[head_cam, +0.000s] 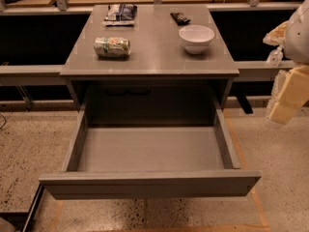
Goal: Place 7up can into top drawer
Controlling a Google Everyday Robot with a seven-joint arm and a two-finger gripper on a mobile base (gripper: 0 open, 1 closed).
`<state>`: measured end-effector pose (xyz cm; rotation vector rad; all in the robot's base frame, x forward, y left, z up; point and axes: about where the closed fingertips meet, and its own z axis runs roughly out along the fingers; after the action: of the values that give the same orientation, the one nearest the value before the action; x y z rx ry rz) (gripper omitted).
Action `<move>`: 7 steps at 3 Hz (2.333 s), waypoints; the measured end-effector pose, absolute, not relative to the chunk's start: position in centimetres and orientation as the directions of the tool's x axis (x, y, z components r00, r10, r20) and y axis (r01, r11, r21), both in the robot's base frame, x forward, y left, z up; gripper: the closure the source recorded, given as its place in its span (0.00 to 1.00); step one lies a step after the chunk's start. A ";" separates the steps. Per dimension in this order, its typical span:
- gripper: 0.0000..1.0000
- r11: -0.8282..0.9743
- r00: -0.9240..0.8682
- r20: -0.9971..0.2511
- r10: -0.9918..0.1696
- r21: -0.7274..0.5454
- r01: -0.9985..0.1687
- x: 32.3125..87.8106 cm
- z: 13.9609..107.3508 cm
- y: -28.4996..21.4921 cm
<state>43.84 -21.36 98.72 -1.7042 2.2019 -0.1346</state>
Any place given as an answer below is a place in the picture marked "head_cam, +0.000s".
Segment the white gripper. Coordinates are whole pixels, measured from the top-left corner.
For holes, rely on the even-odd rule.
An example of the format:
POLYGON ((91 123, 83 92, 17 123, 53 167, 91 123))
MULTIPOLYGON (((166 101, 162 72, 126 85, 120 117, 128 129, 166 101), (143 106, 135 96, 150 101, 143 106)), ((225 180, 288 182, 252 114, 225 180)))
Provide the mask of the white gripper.
MULTIPOLYGON (((285 56, 297 63, 309 64, 309 0, 263 38, 268 45, 284 45, 285 56)), ((273 125, 286 125, 309 101, 309 66, 280 71, 275 77, 267 119, 273 125)))

